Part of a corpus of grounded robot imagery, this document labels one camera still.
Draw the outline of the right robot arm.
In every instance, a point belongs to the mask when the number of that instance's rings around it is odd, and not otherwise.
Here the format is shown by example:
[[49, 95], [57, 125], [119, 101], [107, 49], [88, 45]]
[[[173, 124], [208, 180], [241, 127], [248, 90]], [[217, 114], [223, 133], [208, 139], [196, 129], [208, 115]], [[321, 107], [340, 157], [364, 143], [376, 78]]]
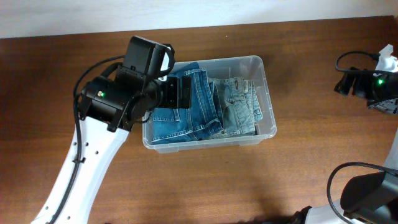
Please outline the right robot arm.
[[[369, 109], [397, 114], [397, 72], [384, 70], [342, 70], [343, 78], [335, 91], [362, 97]], [[366, 167], [372, 174], [353, 177], [339, 201], [331, 198], [331, 184], [338, 171], [346, 167]], [[294, 213], [290, 223], [397, 223], [397, 143], [394, 142], [383, 165], [347, 162], [336, 167], [326, 186], [328, 205], [305, 207]]]

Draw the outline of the light blue jeans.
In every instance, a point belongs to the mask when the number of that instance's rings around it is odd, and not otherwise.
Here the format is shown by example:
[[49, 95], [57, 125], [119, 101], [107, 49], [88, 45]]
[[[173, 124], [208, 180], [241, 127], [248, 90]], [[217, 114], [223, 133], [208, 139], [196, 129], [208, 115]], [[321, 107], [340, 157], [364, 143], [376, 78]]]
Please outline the light blue jeans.
[[256, 133], [255, 122], [263, 119], [254, 82], [242, 77], [229, 79], [209, 78], [215, 88], [218, 114], [223, 129], [210, 139], [252, 136]]

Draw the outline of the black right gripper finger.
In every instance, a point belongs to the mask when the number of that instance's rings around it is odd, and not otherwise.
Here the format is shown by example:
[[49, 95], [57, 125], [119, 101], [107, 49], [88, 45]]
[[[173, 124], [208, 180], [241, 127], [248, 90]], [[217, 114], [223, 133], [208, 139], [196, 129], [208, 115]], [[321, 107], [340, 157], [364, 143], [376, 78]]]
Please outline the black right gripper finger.
[[353, 84], [352, 95], [358, 97], [368, 97], [369, 96], [369, 80], [368, 74], [363, 72], [355, 73], [355, 79]]
[[341, 95], [348, 95], [355, 79], [356, 75], [353, 72], [345, 72], [342, 79], [334, 87], [334, 91]]

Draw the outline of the dark blue jeans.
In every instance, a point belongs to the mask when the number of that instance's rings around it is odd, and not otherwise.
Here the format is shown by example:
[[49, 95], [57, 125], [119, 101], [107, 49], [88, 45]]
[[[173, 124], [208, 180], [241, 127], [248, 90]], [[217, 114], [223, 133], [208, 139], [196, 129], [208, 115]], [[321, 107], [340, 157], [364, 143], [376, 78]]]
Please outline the dark blue jeans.
[[152, 144], [206, 140], [222, 132], [223, 115], [216, 85], [204, 68], [190, 63], [168, 77], [190, 77], [192, 106], [189, 109], [156, 108], [152, 115]]

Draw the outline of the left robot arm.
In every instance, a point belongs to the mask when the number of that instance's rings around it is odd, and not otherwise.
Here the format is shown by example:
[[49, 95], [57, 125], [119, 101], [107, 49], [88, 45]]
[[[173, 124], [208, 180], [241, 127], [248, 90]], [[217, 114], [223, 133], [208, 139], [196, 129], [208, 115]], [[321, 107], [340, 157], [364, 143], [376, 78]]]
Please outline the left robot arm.
[[156, 108], [189, 108], [192, 85], [175, 78], [175, 51], [143, 37], [130, 39], [124, 55], [73, 89], [75, 132], [62, 168], [35, 223], [86, 223], [108, 167], [136, 124]]

